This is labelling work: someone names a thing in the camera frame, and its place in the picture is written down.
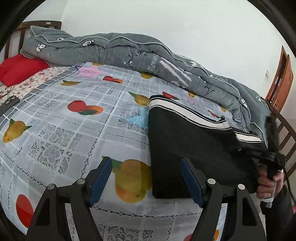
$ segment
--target fruit print tablecloth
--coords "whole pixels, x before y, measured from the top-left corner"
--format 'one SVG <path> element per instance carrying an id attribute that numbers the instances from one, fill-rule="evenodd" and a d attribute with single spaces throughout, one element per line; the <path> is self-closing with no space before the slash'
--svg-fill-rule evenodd
<path id="1" fill-rule="evenodd" d="M 112 173 L 91 209 L 104 240 L 188 239 L 202 211 L 198 205 L 191 199 L 152 196 L 147 130 L 148 100 L 155 94 L 214 120 L 223 115 L 229 125 L 240 127 L 223 106 L 157 77 L 76 64 L 0 117 L 0 201 L 7 217 L 26 233 L 48 184 L 70 185 L 109 156 Z M 223 206 L 219 236 L 225 212 Z M 73 240 L 78 240 L 69 205 L 67 217 Z"/>

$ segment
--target folded quilt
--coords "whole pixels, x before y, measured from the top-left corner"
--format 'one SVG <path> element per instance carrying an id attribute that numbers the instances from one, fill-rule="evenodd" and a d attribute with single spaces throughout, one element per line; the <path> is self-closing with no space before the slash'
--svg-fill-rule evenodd
<path id="1" fill-rule="evenodd" d="M 261 96 L 233 79 L 218 76 L 187 57 L 174 54 L 159 40 L 141 34 L 94 34 L 73 37 L 57 29 L 32 26 L 21 54 L 51 66 L 96 62 L 156 75 L 223 105 L 246 131 L 266 140 L 268 107 Z"/>
<path id="2" fill-rule="evenodd" d="M 214 121 L 164 96 L 151 96 L 148 137 L 155 198 L 190 197 L 181 175 L 183 157 L 222 185 L 242 183 L 250 193 L 257 189 L 257 167 L 238 151 L 266 146 L 258 137 L 231 128 L 223 118 Z"/>

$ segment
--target black garment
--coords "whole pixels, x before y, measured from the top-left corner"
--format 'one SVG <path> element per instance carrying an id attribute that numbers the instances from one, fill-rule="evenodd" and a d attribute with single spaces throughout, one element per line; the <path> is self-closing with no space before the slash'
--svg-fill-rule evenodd
<path id="1" fill-rule="evenodd" d="M 190 198 L 181 175 L 181 159 L 222 185 L 257 189 L 258 171 L 242 147 L 266 149 L 256 136 L 214 121 L 164 96 L 151 96 L 148 116 L 152 194 L 155 198 Z"/>
<path id="2" fill-rule="evenodd" d="M 272 202 L 272 208 L 260 203 L 265 215 L 267 241 L 296 240 L 296 215 L 293 215 L 291 195 L 286 186 Z"/>

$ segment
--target red cushion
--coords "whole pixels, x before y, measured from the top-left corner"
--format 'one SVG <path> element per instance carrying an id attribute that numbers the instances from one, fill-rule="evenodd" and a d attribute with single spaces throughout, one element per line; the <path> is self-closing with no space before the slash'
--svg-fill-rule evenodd
<path id="1" fill-rule="evenodd" d="M 44 60 L 30 59 L 18 54 L 0 64 L 0 81 L 7 87 L 17 85 L 48 67 Z"/>

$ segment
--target black sleeve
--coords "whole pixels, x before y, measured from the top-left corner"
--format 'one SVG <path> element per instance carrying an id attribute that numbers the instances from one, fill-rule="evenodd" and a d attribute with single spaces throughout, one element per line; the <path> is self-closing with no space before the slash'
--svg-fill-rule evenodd
<path id="1" fill-rule="evenodd" d="M 281 192 L 272 202 L 272 208 L 266 208 L 264 202 L 260 203 L 262 213 L 265 215 L 267 241 L 280 241 L 293 217 L 291 195 L 284 185 Z"/>

